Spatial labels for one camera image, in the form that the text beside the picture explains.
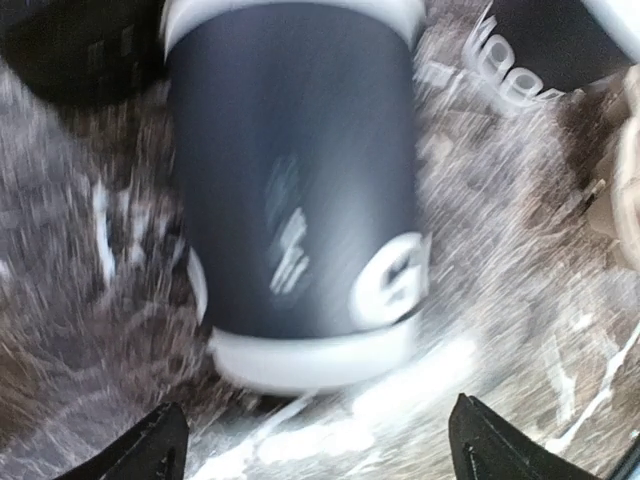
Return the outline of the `stack of black lids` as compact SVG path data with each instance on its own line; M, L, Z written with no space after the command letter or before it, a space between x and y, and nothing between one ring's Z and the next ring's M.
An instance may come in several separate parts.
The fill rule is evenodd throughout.
M1 59L58 105L119 103L164 76L155 0L3 1Z

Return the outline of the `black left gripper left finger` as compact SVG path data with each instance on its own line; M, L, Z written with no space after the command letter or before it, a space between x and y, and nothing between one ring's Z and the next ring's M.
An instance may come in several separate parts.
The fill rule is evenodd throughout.
M182 480L189 427L177 403L163 403L99 454L56 480Z

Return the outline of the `brown pulp cup carrier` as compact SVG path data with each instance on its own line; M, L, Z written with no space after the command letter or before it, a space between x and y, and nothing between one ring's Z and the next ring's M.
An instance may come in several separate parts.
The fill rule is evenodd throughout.
M614 259L639 269L639 67L619 83L604 118L616 128L604 156L592 170L594 201L587 209L590 228L611 239Z

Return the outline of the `stack of black paper cups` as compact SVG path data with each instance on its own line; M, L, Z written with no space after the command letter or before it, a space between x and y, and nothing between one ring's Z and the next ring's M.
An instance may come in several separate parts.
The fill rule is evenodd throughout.
M514 115L637 64L639 3L491 1L462 55L493 107Z

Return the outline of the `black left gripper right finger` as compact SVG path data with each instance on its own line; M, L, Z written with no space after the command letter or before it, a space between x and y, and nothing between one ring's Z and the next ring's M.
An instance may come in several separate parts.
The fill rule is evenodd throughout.
M545 450L474 396L458 396L448 423L458 479L592 479Z

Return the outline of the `black paper coffee cup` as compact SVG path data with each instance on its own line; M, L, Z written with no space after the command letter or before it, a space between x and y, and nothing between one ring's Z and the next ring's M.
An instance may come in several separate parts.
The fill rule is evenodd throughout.
M334 391L412 355L420 1L169 1L161 38L199 320L219 374Z

